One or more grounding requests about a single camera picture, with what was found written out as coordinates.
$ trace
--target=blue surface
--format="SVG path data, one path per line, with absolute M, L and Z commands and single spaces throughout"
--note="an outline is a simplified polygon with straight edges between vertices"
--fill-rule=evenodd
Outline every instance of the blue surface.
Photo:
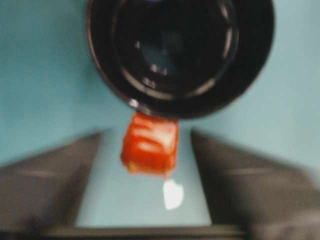
M 105 87 L 93 66 L 85 0 L 0 0 L 0 164 L 74 135 L 112 129 L 93 167 L 78 226 L 208 225 L 191 126 L 320 169 L 319 8 L 318 0 L 276 0 L 274 45 L 256 83 L 228 108 L 181 122 L 173 178 L 184 186 L 185 199 L 167 211 L 163 180 L 132 178 L 120 164 L 134 111 Z

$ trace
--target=red block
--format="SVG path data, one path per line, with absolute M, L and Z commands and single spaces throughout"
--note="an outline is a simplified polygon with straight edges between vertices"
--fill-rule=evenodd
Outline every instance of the red block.
M 121 159 L 131 174 L 170 176 L 176 167 L 177 120 L 136 113 L 123 139 Z

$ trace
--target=teal background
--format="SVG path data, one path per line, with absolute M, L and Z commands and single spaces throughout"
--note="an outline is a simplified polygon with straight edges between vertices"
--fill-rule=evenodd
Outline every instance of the teal background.
M 166 211 L 163 179 L 128 176 L 122 136 L 133 110 L 103 84 L 84 33 L 85 0 L 0 0 L 0 165 L 110 130 L 101 146 L 77 225 L 208 225 L 210 218 L 189 130 L 320 169 L 320 27 L 318 0 L 275 0 L 276 32 L 268 62 L 229 107 L 181 121 L 180 208 Z

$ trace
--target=red object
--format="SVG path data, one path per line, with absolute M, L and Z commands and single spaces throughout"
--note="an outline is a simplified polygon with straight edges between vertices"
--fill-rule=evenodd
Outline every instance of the red object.
M 169 177 L 176 167 L 177 120 L 136 113 L 123 139 L 121 159 L 131 174 Z

